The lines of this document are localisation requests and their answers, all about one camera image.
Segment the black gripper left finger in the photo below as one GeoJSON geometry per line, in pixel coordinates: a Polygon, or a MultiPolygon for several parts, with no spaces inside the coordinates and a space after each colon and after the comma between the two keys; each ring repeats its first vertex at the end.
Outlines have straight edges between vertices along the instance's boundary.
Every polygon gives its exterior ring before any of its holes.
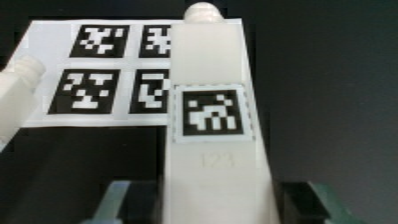
{"type": "Polygon", "coordinates": [[[113,181],[98,209],[82,224],[161,224],[161,186],[157,181],[113,181]]]}

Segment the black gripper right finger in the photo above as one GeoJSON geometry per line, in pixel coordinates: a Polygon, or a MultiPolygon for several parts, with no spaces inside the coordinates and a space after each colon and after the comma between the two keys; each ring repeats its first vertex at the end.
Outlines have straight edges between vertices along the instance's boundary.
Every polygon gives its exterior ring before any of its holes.
{"type": "Polygon", "coordinates": [[[356,224],[356,217],[328,185],[280,182],[276,197],[281,224],[356,224]]]}

